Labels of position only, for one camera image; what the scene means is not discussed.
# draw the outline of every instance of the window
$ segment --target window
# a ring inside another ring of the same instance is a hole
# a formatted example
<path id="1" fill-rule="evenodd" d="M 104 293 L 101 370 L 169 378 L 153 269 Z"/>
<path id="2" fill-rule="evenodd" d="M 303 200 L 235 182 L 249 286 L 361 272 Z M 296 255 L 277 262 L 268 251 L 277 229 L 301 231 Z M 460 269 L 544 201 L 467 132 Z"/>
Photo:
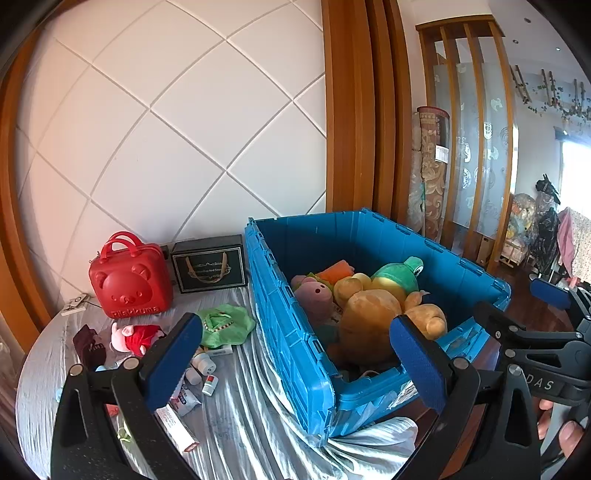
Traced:
<path id="1" fill-rule="evenodd" d="M 562 157 L 560 207 L 571 207 L 591 218 L 591 148 L 578 143 L 564 142 Z"/>

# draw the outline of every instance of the human hand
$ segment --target human hand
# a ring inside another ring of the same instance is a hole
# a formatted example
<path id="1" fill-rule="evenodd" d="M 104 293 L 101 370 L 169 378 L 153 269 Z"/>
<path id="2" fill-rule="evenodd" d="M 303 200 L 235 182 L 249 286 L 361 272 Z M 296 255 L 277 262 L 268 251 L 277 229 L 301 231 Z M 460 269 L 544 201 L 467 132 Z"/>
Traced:
<path id="1" fill-rule="evenodd" d="M 540 440 L 546 437 L 548 427 L 550 427 L 550 416 L 552 415 L 552 403 L 549 400 L 540 400 L 540 410 L 545 410 L 538 422 L 538 437 Z M 562 425 L 558 433 L 558 443 L 564 452 L 564 456 L 568 458 L 573 453 L 580 439 L 583 437 L 584 430 L 581 425 L 571 420 Z"/>

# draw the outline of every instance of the blue gripper pad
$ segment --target blue gripper pad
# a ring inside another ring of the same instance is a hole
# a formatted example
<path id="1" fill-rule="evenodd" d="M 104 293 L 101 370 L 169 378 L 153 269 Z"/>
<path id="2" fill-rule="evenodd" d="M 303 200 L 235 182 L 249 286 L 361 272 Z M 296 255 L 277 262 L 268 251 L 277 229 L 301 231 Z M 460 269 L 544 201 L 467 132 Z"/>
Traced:
<path id="1" fill-rule="evenodd" d="M 440 414 L 447 400 L 444 372 L 449 368 L 449 359 L 445 352 L 427 340 L 406 315 L 396 317 L 390 324 L 390 344 L 423 403 Z"/>
<path id="2" fill-rule="evenodd" d="M 530 284 L 531 294 L 559 310 L 570 308 L 570 293 L 568 290 L 552 285 L 541 278 L 535 278 Z"/>
<path id="3" fill-rule="evenodd" d="M 139 378 L 150 412 L 164 407 L 201 344 L 203 325 L 194 313 L 185 313 L 171 332 L 157 340 L 142 359 Z"/>

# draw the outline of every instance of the screw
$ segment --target screw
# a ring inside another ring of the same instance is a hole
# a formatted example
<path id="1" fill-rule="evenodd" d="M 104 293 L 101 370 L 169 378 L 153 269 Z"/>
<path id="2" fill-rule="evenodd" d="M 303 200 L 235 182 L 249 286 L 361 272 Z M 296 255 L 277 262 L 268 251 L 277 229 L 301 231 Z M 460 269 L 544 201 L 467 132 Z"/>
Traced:
<path id="1" fill-rule="evenodd" d="M 511 375 L 515 375 L 516 377 L 520 376 L 522 373 L 522 369 L 519 365 L 511 364 L 509 365 L 509 373 Z"/>
<path id="2" fill-rule="evenodd" d="M 139 365 L 139 360 L 136 357 L 128 358 L 125 362 L 123 362 L 123 368 L 126 370 L 133 370 Z"/>
<path id="3" fill-rule="evenodd" d="M 84 370 L 84 367 L 81 364 L 76 364 L 76 365 L 72 365 L 69 373 L 71 376 L 77 377 L 78 375 L 80 375 L 82 373 L 83 370 Z"/>
<path id="4" fill-rule="evenodd" d="M 464 357 L 458 356 L 453 359 L 453 366 L 459 370 L 465 370 L 470 365 L 470 362 Z"/>

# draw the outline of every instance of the ceiling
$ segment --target ceiling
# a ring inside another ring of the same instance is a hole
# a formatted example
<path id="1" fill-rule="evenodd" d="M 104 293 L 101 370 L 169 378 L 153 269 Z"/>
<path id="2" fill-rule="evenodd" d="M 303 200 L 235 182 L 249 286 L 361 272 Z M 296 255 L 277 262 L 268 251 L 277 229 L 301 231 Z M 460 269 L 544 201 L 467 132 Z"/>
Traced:
<path id="1" fill-rule="evenodd" d="M 589 85 L 564 40 L 527 0 L 489 0 L 489 6 L 505 33 L 505 48 L 511 64 L 518 64 L 524 73 L 539 73 L 546 69 L 551 70 L 557 80 L 587 80 Z"/>

